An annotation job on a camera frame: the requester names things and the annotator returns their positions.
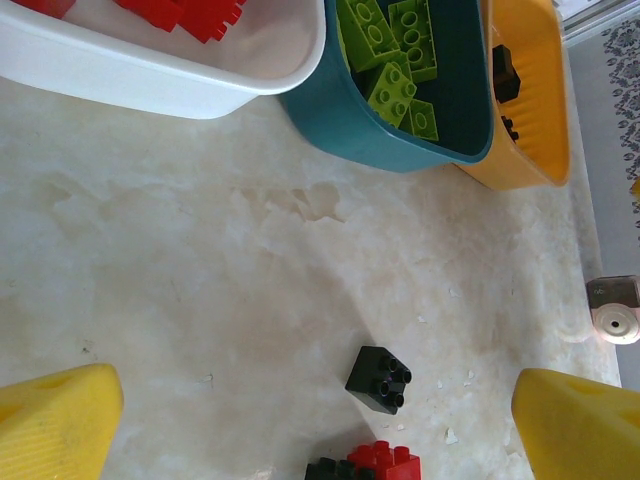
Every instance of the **lime green brick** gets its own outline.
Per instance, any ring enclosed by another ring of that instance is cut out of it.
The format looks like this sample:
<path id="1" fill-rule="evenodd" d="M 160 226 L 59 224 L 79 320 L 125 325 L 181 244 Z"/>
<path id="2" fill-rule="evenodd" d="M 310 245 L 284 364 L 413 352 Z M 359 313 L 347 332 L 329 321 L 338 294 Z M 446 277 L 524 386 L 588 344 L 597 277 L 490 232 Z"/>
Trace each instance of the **lime green brick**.
<path id="1" fill-rule="evenodd" d="M 400 51 L 377 0 L 338 0 L 338 20 L 356 72 L 383 64 Z"/>
<path id="2" fill-rule="evenodd" d="M 440 139 L 433 105 L 420 100 L 411 100 L 409 112 L 403 118 L 400 129 L 432 142 Z"/>
<path id="3" fill-rule="evenodd" d="M 398 127 L 415 94 L 416 86 L 413 82 L 393 63 L 387 63 L 379 69 L 366 97 L 380 118 Z"/>
<path id="4" fill-rule="evenodd" d="M 390 63 L 393 63 L 394 66 L 398 67 L 405 77 L 411 79 L 411 66 L 409 65 L 409 57 L 407 57 L 405 52 L 400 50 L 390 60 Z"/>
<path id="5" fill-rule="evenodd" d="M 407 53 L 414 83 L 438 76 L 428 0 L 403 0 L 389 5 L 393 36 Z"/>

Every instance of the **marble floor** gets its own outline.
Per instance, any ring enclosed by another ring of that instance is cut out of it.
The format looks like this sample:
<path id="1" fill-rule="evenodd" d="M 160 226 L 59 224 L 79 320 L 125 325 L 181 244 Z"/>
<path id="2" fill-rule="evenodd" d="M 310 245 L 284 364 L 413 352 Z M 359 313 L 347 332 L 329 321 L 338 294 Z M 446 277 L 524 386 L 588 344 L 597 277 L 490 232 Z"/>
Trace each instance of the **marble floor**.
<path id="1" fill-rule="evenodd" d="M 104 479 L 301 479 L 374 438 L 425 479 L 527 479 L 521 369 L 619 382 L 576 128 L 572 188 L 495 193 L 323 154 L 273 98 L 191 121 L 0 79 L 0 102 L 0 384 L 115 365 Z M 363 344 L 413 371 L 397 416 L 344 391 Z"/>

